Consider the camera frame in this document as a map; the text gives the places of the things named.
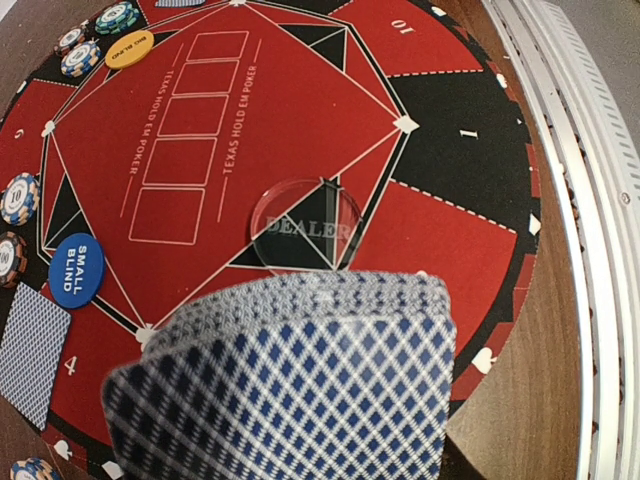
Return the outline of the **red black chips seat five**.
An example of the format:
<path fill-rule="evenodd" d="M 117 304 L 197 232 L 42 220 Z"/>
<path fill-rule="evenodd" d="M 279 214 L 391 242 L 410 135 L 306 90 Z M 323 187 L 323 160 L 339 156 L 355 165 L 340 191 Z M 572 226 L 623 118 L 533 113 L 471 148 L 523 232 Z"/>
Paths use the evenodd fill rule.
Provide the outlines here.
<path fill-rule="evenodd" d="M 27 245 L 18 234 L 8 231 L 1 235 L 1 286 L 15 287 L 28 264 Z"/>

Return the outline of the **white chips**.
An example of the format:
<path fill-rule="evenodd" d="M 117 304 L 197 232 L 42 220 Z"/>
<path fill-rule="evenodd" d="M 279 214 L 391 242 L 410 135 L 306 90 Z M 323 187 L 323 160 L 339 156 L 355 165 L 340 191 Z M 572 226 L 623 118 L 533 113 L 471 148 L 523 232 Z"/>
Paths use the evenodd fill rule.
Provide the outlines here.
<path fill-rule="evenodd" d="M 70 78 L 80 77 L 90 72 L 100 57 L 101 50 L 95 41 L 78 44 L 61 61 L 61 73 Z"/>
<path fill-rule="evenodd" d="M 2 219 L 13 226 L 22 226 L 35 214 L 40 203 L 40 187 L 36 178 L 23 172 L 7 185 L 1 198 Z"/>
<path fill-rule="evenodd" d="M 61 480 L 60 474 L 45 460 L 28 458 L 16 461 L 10 469 L 11 480 Z"/>

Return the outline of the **card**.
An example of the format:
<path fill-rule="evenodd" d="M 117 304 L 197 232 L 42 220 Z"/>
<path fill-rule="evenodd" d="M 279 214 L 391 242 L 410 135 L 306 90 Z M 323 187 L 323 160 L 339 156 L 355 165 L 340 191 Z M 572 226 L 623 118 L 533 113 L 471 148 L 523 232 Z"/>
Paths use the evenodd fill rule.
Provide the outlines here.
<path fill-rule="evenodd" d="M 202 6 L 206 0 L 156 0 L 154 6 L 156 8 L 195 8 Z"/>
<path fill-rule="evenodd" d="M 47 427 L 71 323 L 48 282 L 17 287 L 1 337 L 1 397 L 39 432 Z"/>

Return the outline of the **blue small blind button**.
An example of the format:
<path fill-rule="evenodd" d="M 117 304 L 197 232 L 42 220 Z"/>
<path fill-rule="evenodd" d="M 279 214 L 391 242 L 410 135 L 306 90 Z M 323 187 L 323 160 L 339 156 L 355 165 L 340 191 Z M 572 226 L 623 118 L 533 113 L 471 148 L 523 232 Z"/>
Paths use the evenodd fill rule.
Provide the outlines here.
<path fill-rule="evenodd" d="M 70 235 L 56 249 L 48 283 L 56 303 L 65 309 L 87 306 L 98 294 L 106 273 L 106 258 L 91 235 Z"/>

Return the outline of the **orange big blind button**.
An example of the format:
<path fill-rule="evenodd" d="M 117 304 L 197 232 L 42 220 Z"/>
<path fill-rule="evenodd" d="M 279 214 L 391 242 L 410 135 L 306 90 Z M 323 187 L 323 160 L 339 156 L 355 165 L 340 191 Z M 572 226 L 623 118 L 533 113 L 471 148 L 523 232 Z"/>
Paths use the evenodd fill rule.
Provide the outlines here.
<path fill-rule="evenodd" d="M 141 61 L 155 43 L 154 34 L 138 30 L 116 41 L 105 54 L 105 63 L 111 70 L 122 70 Z"/>

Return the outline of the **red black chips seat seven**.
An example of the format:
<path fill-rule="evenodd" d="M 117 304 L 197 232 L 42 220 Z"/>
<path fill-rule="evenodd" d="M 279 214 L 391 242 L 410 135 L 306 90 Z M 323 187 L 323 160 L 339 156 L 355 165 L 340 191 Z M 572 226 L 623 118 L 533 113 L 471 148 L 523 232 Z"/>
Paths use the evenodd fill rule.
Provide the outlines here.
<path fill-rule="evenodd" d="M 54 53 L 64 57 L 78 44 L 86 41 L 87 29 L 84 26 L 76 26 L 62 34 L 54 45 Z"/>

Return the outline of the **blue playing card deck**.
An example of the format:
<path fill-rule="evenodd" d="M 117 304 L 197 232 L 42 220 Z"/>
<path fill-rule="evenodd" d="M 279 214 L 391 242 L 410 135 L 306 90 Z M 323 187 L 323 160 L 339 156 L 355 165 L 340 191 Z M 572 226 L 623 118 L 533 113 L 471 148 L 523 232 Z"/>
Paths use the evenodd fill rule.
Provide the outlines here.
<path fill-rule="evenodd" d="M 178 309 L 103 387 L 128 479 L 435 479 L 456 350 L 445 283 L 295 273 Z"/>

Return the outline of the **green chips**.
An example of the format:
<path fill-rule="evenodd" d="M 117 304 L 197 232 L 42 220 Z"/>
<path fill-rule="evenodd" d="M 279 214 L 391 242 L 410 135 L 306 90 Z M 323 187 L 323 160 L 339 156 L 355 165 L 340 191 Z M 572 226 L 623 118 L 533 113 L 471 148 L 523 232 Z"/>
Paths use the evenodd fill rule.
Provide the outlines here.
<path fill-rule="evenodd" d="M 129 1 L 106 8 L 96 19 L 95 31 L 100 35 L 119 34 L 134 25 L 140 11 Z"/>

